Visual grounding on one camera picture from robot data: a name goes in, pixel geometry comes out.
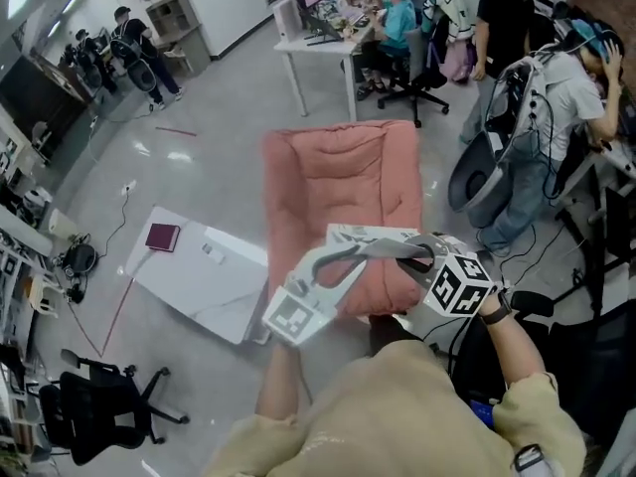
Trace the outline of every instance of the hand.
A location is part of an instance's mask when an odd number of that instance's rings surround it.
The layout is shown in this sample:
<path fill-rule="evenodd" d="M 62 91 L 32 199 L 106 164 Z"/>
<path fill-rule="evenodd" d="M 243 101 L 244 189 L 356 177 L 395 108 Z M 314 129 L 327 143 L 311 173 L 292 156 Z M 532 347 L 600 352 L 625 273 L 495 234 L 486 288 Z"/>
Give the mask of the hand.
<path fill-rule="evenodd" d="M 484 302 L 484 305 L 481 306 L 479 315 L 488 316 L 490 314 L 493 314 L 500 307 L 501 303 L 499 302 L 499 297 L 497 296 L 497 294 L 490 295 Z"/>
<path fill-rule="evenodd" d="M 473 79 L 475 81 L 481 81 L 486 77 L 486 63 L 478 62 L 473 71 Z"/>
<path fill-rule="evenodd" d="M 620 76 L 620 68 L 623 62 L 623 57 L 620 54 L 620 50 L 615 43 L 611 41 L 605 41 L 605 50 L 609 55 L 609 62 L 606 62 L 605 59 L 603 61 L 603 70 L 605 71 L 605 75 L 607 76 L 608 81 L 618 81 L 618 77 Z"/>

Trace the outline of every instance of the yellow shirt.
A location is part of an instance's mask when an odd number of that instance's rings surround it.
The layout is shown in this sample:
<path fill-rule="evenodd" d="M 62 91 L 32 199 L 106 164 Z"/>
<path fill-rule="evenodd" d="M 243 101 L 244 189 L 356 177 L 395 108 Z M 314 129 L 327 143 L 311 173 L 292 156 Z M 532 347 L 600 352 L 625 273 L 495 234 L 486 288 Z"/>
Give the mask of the yellow shirt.
<path fill-rule="evenodd" d="M 556 475 L 578 476 L 585 446 L 554 383 L 534 375 L 512 385 L 494 408 L 494 432 L 425 345 L 393 343 L 345 368 L 306 417 L 238 423 L 207 477 L 503 476 L 531 444 Z"/>

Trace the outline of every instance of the smartwatch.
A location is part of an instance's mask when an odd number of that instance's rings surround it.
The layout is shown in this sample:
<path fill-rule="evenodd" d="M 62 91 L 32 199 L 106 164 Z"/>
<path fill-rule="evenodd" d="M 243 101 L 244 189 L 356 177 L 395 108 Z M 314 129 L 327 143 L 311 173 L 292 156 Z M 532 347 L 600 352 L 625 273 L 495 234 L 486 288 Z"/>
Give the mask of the smartwatch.
<path fill-rule="evenodd" d="M 495 311 L 494 313 L 481 317 L 486 325 L 495 325 L 513 312 L 510 304 L 508 303 L 508 299 L 505 297 L 503 292 L 500 292 L 497 297 L 499 298 L 499 303 L 501 304 L 499 306 L 499 309 L 497 309 L 497 311 Z"/>

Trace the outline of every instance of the pink cushion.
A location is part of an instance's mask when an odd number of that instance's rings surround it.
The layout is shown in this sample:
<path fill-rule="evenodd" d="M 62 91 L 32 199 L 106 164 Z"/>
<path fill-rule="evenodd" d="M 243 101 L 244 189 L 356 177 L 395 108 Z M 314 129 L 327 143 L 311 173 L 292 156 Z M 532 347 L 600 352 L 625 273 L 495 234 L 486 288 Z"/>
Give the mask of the pink cushion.
<path fill-rule="evenodd" d="M 270 295 L 307 250 L 324 243 L 330 223 L 421 230 L 418 137 L 411 122 L 272 131 L 263 156 Z M 371 261 L 341 313 L 406 311 L 419 296 L 394 260 Z"/>

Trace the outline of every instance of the red book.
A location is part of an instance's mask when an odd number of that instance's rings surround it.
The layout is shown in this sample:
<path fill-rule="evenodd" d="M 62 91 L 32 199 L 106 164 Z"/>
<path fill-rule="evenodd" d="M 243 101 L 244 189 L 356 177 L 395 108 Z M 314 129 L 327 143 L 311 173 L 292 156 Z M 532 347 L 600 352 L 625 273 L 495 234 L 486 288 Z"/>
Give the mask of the red book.
<path fill-rule="evenodd" d="M 181 229 L 175 225 L 159 225 L 153 223 L 148 232 L 146 245 L 151 249 L 172 252 L 177 244 L 177 237 Z"/>

